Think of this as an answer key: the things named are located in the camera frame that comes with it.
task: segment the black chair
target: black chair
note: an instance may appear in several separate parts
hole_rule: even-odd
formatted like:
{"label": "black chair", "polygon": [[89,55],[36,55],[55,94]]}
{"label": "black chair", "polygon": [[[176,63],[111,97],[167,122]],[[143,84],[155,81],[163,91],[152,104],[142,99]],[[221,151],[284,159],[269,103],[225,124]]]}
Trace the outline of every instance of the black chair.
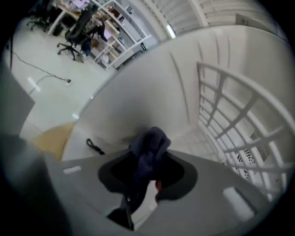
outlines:
{"label": "black chair", "polygon": [[54,0],[41,0],[35,6],[35,18],[36,20],[29,21],[27,26],[30,24],[31,30],[33,30],[34,26],[40,26],[43,28],[43,31],[46,32],[47,27],[50,25],[48,21],[48,17],[50,14],[50,10],[52,9],[52,3]]}
{"label": "black chair", "polygon": [[87,35],[86,32],[84,32],[85,25],[87,22],[91,19],[92,15],[97,11],[97,6],[93,6],[88,10],[85,10],[81,16],[79,17],[75,28],[72,31],[68,31],[65,34],[65,39],[70,43],[70,45],[59,43],[57,47],[60,45],[64,46],[63,49],[60,49],[58,51],[58,55],[60,55],[61,51],[68,50],[73,55],[73,60],[76,60],[75,53],[80,54],[73,46],[76,46],[77,44],[83,44],[88,38],[90,38],[89,35]]}

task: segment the white floor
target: white floor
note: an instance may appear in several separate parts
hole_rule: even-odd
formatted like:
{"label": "white floor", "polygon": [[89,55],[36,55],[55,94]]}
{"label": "white floor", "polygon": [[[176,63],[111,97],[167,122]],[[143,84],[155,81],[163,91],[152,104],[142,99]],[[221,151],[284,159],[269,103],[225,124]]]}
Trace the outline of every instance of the white floor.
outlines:
{"label": "white floor", "polygon": [[[64,37],[48,35],[38,28],[31,31],[30,27],[26,26],[27,21],[22,21],[15,32],[13,51],[27,63],[72,80],[70,86],[66,87],[66,82],[48,77],[40,81],[31,93],[35,105],[21,131],[21,137],[30,140],[57,125],[75,121],[96,90],[112,77],[116,70],[111,68],[105,71],[92,58],[80,63],[73,61],[69,53],[62,52],[57,55],[57,44],[65,43]],[[6,50],[3,56],[9,64],[9,51]],[[47,75],[19,61],[15,54],[12,73],[28,93],[36,87],[38,80]]]}

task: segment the yellow object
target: yellow object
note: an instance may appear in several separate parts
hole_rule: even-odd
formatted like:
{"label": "yellow object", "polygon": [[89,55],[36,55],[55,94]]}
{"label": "yellow object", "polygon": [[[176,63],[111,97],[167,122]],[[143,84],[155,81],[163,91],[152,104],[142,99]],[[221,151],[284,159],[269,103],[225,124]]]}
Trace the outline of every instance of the yellow object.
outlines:
{"label": "yellow object", "polygon": [[74,122],[56,126],[33,140],[33,143],[44,152],[54,153],[60,161],[65,144],[74,127]]}

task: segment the person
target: person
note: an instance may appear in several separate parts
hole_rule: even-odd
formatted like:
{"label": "person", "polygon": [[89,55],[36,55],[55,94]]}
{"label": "person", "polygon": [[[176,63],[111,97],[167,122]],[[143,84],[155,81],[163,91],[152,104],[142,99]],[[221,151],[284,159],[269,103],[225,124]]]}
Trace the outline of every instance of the person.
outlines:
{"label": "person", "polygon": [[79,55],[79,59],[81,62],[84,62],[86,57],[89,56],[91,53],[91,40],[94,34],[98,34],[103,41],[107,42],[107,39],[104,36],[105,27],[106,26],[103,19],[98,19],[95,17],[92,17],[86,24],[86,32],[87,35],[90,36],[90,38],[84,40],[84,42],[81,45],[81,50],[83,51],[83,53]]}

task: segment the wooden desk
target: wooden desk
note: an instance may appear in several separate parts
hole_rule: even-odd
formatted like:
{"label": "wooden desk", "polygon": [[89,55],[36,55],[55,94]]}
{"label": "wooden desk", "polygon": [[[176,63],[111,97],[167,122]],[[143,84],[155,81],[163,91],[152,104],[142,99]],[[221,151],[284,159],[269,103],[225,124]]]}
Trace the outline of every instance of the wooden desk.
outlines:
{"label": "wooden desk", "polygon": [[62,10],[62,12],[59,14],[59,16],[55,19],[54,23],[52,24],[52,26],[50,27],[48,34],[52,34],[52,32],[54,31],[55,27],[57,26],[57,24],[61,21],[61,19],[64,17],[65,14],[69,14],[71,17],[73,17],[75,20],[78,20],[81,13],[80,12],[73,12],[70,9],[68,9],[67,7],[65,7],[63,4],[58,3],[56,5],[59,9]]}

